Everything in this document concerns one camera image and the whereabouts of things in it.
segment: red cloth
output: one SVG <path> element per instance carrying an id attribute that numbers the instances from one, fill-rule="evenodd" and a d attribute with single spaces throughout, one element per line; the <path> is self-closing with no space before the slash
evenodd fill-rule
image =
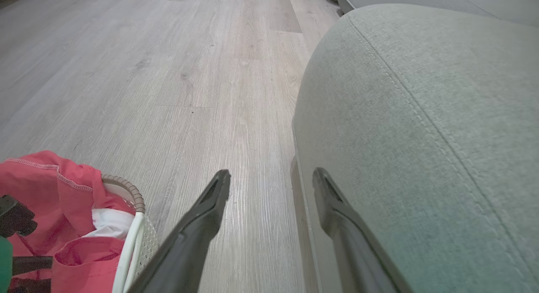
<path id="1" fill-rule="evenodd" d="M 9 238 L 13 244 L 13 256 L 54 256 L 62 248 L 61 254 L 81 252 L 81 248 L 87 253 L 79 261 L 71 262 L 78 264 L 69 265 L 70 268 L 62 266 L 59 272 L 55 267 L 59 266 L 57 262 L 60 257 L 55 256 L 52 272 L 39 270 L 19 275 L 18 278 L 39 280 L 52 275 L 52 287 L 56 287 L 52 293 L 94 292 L 97 288 L 86 290 L 80 283 L 81 278 L 88 278 L 83 273 L 92 272 L 94 266 L 99 266 L 106 275 L 102 275 L 103 281 L 92 276 L 92 282 L 100 282 L 102 291 L 110 291 L 110 274 L 113 280 L 118 263 L 116 257 L 119 257 L 117 250 L 118 247 L 121 250 L 123 241 L 109 239 L 103 243 L 99 237 L 93 237 L 97 240 L 96 245 L 92 245 L 92 239 L 79 238 L 95 230 L 92 208 L 112 208 L 131 214 L 135 214 L 135 210 L 121 197 L 106 192 L 100 170 L 77 165 L 50 151 L 42 151 L 20 159 L 8 159 L 0 164 L 0 191 L 12 195 L 33 211 L 38 224 L 37 229 L 28 236 L 13 235 Z M 104 245 L 109 246 L 106 251 L 108 255 L 100 256 L 104 252 Z M 59 286 L 55 278 L 60 271 L 64 283 Z"/>

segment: wicker basket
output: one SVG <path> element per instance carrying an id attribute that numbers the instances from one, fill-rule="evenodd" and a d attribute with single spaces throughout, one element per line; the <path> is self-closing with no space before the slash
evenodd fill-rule
<path id="1" fill-rule="evenodd" d="M 157 251 L 159 242 L 145 214 L 144 199 L 139 190 L 118 176 L 102 175 L 101 178 L 108 192 L 119 195 L 136 210 L 135 219 L 125 238 L 112 288 L 113 293 L 124 293 Z"/>

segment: black object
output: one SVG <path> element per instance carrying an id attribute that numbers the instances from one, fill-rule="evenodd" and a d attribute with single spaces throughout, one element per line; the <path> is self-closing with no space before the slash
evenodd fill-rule
<path id="1" fill-rule="evenodd" d="M 406 280 L 328 172 L 316 168 L 312 185 L 320 224 L 333 240 L 343 291 L 411 293 Z"/>
<path id="2" fill-rule="evenodd" d="M 35 214 L 11 195 L 0 197 L 0 236 L 5 238 L 18 233 L 27 236 L 37 228 Z"/>
<path id="3" fill-rule="evenodd" d="M 210 241 L 221 226 L 230 173 L 220 170 L 181 218 L 129 293 L 195 293 Z"/>
<path id="4" fill-rule="evenodd" d="M 11 237 L 17 233 L 27 236 L 37 228 L 37 222 L 32 220 L 35 214 L 11 195 L 0 197 L 0 236 Z M 12 275 L 19 275 L 41 269 L 52 268 L 52 256 L 14 256 Z M 11 292 L 16 293 L 46 293 L 51 291 L 51 280 L 21 280 L 19 287 Z"/>
<path id="5" fill-rule="evenodd" d="M 13 276 L 52 268 L 52 256 L 14 256 Z"/>

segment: gray sofa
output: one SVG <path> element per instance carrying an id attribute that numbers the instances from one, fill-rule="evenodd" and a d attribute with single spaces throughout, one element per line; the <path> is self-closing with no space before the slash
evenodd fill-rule
<path id="1" fill-rule="evenodd" d="M 335 0 L 344 13 L 379 3 L 410 3 L 490 16 L 539 27 L 539 0 Z"/>
<path id="2" fill-rule="evenodd" d="M 416 293 L 539 292 L 539 29 L 419 5 L 343 16 L 293 120 L 318 289 L 323 167 Z"/>

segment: laminate flooring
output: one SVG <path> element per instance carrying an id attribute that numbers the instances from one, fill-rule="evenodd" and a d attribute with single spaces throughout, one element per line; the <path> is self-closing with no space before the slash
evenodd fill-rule
<path id="1" fill-rule="evenodd" d="M 337 9 L 18 0 L 0 9 L 0 159 L 48 149 L 127 178 L 161 240 L 227 168 L 231 193 L 200 292 L 313 292 L 291 119 Z"/>

